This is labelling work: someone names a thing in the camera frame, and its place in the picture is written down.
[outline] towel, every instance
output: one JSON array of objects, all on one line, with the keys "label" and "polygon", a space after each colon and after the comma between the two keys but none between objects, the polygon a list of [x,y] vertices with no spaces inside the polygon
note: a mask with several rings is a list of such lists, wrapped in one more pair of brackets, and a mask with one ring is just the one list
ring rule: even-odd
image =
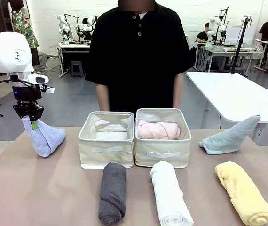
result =
[{"label": "towel", "polygon": [[161,226],[192,226],[194,221],[183,200],[175,169],[165,161],[156,163],[150,175]]},{"label": "towel", "polygon": [[106,225],[119,222],[126,213],[126,168],[108,163],[102,175],[98,218]]},{"label": "towel", "polygon": [[40,119],[37,120],[37,129],[32,129],[29,116],[23,117],[22,122],[32,140],[35,152],[41,157],[48,157],[65,139],[65,130],[52,128]]},{"label": "towel", "polygon": [[180,129],[176,123],[149,123],[138,121],[137,136],[140,139],[175,140],[180,136]]},{"label": "towel", "polygon": [[254,131],[259,121],[259,115],[251,116],[222,133],[203,139],[199,145],[206,150],[207,154],[236,152],[241,148],[247,136]]},{"label": "towel", "polygon": [[229,161],[217,165],[215,172],[245,225],[261,226],[268,222],[268,204],[241,166]]}]

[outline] yellow rolled towel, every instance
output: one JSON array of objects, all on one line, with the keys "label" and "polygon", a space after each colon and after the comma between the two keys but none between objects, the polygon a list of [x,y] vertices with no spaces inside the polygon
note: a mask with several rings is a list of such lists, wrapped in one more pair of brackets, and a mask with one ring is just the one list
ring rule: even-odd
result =
[{"label": "yellow rolled towel", "polygon": [[261,226],[268,222],[268,204],[240,165],[225,162],[217,165],[215,172],[245,225]]}]

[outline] storage bin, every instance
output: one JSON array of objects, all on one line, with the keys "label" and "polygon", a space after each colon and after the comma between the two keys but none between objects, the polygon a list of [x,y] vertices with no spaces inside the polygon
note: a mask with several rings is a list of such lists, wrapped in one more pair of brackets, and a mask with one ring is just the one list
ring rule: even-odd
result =
[{"label": "storage bin", "polygon": [[[146,122],[174,122],[180,128],[178,140],[140,139],[137,136],[139,120]],[[175,168],[185,168],[189,159],[191,133],[179,109],[139,109],[135,121],[135,164],[153,167],[160,161],[167,161]]]},{"label": "storage bin", "polygon": [[132,167],[133,139],[133,113],[91,112],[79,133],[82,168],[103,169],[109,162]]}]

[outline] floral shirt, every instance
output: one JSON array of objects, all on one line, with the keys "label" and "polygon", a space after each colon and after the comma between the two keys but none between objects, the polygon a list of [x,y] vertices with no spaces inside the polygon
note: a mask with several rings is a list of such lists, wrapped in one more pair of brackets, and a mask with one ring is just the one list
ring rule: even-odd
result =
[{"label": "floral shirt", "polygon": [[14,31],[21,33],[26,37],[30,48],[36,48],[39,46],[38,41],[34,35],[34,32],[32,31],[30,22],[23,17],[21,11],[12,12],[12,21]]}]

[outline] stool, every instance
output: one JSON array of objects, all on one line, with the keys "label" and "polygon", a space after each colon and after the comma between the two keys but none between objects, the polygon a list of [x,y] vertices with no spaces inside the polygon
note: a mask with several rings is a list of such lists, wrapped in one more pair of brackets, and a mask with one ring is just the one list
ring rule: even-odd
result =
[{"label": "stool", "polygon": [[71,77],[84,77],[84,71],[81,61],[71,60]]}]

